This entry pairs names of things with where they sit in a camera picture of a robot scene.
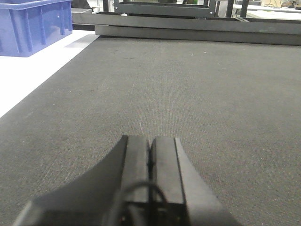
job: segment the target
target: wire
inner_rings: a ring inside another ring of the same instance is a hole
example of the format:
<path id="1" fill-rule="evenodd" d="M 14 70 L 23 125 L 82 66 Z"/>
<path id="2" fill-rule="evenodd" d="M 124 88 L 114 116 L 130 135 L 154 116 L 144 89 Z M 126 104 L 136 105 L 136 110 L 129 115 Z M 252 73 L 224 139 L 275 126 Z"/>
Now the wire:
<path id="1" fill-rule="evenodd" d="M 162 190 L 153 182 L 140 181 L 140 182 L 133 183 L 132 185 L 130 185 L 128 187 L 125 187 L 124 189 L 120 190 L 120 192 L 117 194 L 117 196 L 115 198 L 115 202 L 113 203 L 111 211 L 108 215 L 107 226 L 117 226 L 119 224 L 119 219 L 122 215 L 122 212 L 126 208 L 125 198 L 127 197 L 127 195 L 132 193 L 134 190 L 136 190 L 138 188 L 142 188 L 142 187 L 149 187 L 153 191 L 155 191 L 159 195 L 160 199 L 162 200 L 163 206 L 167 210 L 167 213 L 170 213 L 167 200 L 166 200 Z M 131 205 L 128 207 L 128 209 L 132 215 L 133 221 L 141 222 L 141 224 L 143 226 L 143 223 L 142 223 L 143 220 L 141 220 L 141 218 L 137 217 L 137 214 L 139 214 L 138 210 L 131 207 Z"/>
<path id="2" fill-rule="evenodd" d="M 281 0 L 279 0 L 281 7 L 277 6 L 276 0 L 274 0 L 276 6 L 274 4 L 271 4 L 272 0 L 269 0 L 268 4 L 263 5 L 264 7 L 271 7 L 271 8 L 281 8 L 282 11 L 282 4 L 281 4 Z"/>

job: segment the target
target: metal bar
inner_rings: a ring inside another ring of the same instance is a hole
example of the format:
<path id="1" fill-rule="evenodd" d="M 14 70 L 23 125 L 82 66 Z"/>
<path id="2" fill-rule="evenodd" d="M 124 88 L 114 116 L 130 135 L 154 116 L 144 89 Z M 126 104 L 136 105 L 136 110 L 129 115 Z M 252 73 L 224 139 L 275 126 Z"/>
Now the metal bar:
<path id="1" fill-rule="evenodd" d="M 103 0 L 103 11 L 104 12 L 109 11 L 109 0 Z"/>
<path id="2" fill-rule="evenodd" d="M 114 12 L 118 11 L 118 7 L 119 7 L 119 0 L 114 0 Z"/>
<path id="3" fill-rule="evenodd" d="M 164 191 L 169 203 L 184 204 L 174 140 L 169 137 L 157 137 L 153 141 L 151 151 L 155 152 L 156 156 L 153 180 Z"/>
<path id="4" fill-rule="evenodd" d="M 147 16 L 120 16 L 115 14 L 72 14 L 73 24 L 111 25 L 125 27 L 164 28 L 180 30 L 216 31 L 216 32 L 258 32 L 271 34 L 297 34 L 301 35 L 301 21 L 287 21 L 286 23 L 273 23 L 271 20 L 263 22 L 262 19 L 244 23 L 232 19 L 183 19 L 160 18 Z"/>
<path id="5" fill-rule="evenodd" d="M 73 24 L 72 28 L 73 28 L 73 30 L 95 31 L 94 25 Z"/>
<path id="6" fill-rule="evenodd" d="M 201 41 L 226 41 L 258 44 L 301 45 L 301 35 L 271 34 L 253 32 L 222 32 L 222 31 L 192 31 L 158 28 L 136 28 L 117 26 L 95 26 L 97 35 L 171 39 L 171 40 L 201 40 Z"/>
<path id="7" fill-rule="evenodd" d="M 237 19 L 240 22 L 249 22 L 247 19 L 241 17 L 236 17 L 235 19 Z"/>
<path id="8" fill-rule="evenodd" d="M 234 5 L 234 0 L 228 0 L 227 11 L 226 11 L 227 18 L 232 17 L 233 5 Z"/>
<path id="9" fill-rule="evenodd" d="M 149 180 L 148 155 L 149 145 L 146 137 L 129 136 L 127 152 L 123 166 L 121 189 L 135 182 Z M 128 202 L 147 203 L 148 188 L 137 189 L 127 196 Z"/>
<path id="10" fill-rule="evenodd" d="M 96 0 L 96 5 L 97 5 L 97 11 L 98 11 L 99 7 L 100 7 L 99 0 Z"/>
<path id="11" fill-rule="evenodd" d="M 169 15 L 169 16 L 190 16 L 190 17 L 213 17 L 213 11 L 210 8 L 188 7 L 187 5 L 169 5 L 160 4 L 137 4 L 137 3 L 117 3 L 115 12 L 128 14 L 145 15 Z"/>
<path id="12" fill-rule="evenodd" d="M 240 17 L 246 18 L 246 12 L 248 10 L 249 0 L 243 0 L 243 5 L 240 10 Z"/>
<path id="13" fill-rule="evenodd" d="M 265 22 L 265 23 L 281 23 L 281 24 L 301 24 L 300 20 L 248 18 L 248 21 L 250 21 L 250 22 Z"/>
<path id="14" fill-rule="evenodd" d="M 215 6 L 216 6 L 216 1 L 215 0 L 210 0 L 210 3 L 209 3 L 209 13 L 211 16 L 207 17 L 207 18 L 211 18 L 214 16 L 214 13 L 215 13 Z"/>
<path id="15" fill-rule="evenodd" d="M 221 1 L 216 2 L 216 8 L 215 8 L 215 15 L 214 16 L 218 16 L 218 12 L 220 11 L 220 4 L 221 4 Z"/>

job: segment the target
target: blue storage bin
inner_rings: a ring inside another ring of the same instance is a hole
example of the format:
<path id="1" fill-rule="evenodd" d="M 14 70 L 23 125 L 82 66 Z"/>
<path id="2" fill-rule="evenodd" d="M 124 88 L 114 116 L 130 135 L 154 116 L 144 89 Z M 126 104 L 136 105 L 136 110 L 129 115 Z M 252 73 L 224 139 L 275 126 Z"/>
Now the blue storage bin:
<path id="1" fill-rule="evenodd" d="M 29 57 L 71 33 L 71 0 L 0 0 L 0 56 Z"/>

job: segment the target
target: black cable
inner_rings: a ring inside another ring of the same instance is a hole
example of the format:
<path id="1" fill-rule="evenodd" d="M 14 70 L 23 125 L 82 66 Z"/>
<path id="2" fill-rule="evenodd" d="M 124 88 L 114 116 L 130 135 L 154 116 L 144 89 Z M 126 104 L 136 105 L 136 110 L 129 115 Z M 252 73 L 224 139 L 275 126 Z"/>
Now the black cable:
<path id="1" fill-rule="evenodd" d="M 281 4 L 281 7 L 278 7 L 277 6 L 277 3 L 276 3 L 276 0 L 274 0 L 276 6 L 274 6 L 274 4 L 271 4 L 272 0 L 269 0 L 269 3 L 268 4 L 265 4 L 263 5 L 264 7 L 270 7 L 270 8 L 281 8 L 281 11 L 282 11 L 282 4 L 281 4 L 281 0 L 279 0 L 280 4 Z"/>
<path id="2" fill-rule="evenodd" d="M 107 221 L 107 225 L 106 226 L 117 226 L 119 223 L 119 219 L 121 217 L 122 211 L 125 209 L 126 207 L 126 201 L 125 198 L 128 194 L 132 193 L 134 190 L 141 188 L 141 187 L 149 187 L 151 188 L 153 191 L 155 191 L 159 197 L 162 200 L 163 206 L 165 207 L 165 209 L 167 210 L 167 214 L 169 214 L 169 207 L 168 207 L 168 203 L 167 200 L 164 196 L 164 193 L 162 192 L 162 190 L 153 182 L 150 181 L 140 181 L 140 182 L 136 182 L 133 183 L 132 185 L 122 189 L 116 196 L 115 198 L 115 202 L 113 203 L 113 206 L 111 208 L 111 211 L 109 213 L 108 216 L 108 221 Z"/>

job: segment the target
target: black platform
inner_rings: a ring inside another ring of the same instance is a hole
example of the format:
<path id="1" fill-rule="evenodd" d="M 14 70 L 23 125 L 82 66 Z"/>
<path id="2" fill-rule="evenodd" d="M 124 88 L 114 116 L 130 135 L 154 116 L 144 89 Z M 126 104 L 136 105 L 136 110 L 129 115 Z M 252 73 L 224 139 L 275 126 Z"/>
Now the black platform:
<path id="1" fill-rule="evenodd" d="M 0 225 L 122 134 L 144 134 L 180 137 L 242 224 L 299 226 L 300 56 L 289 46 L 97 39 L 0 119 Z"/>

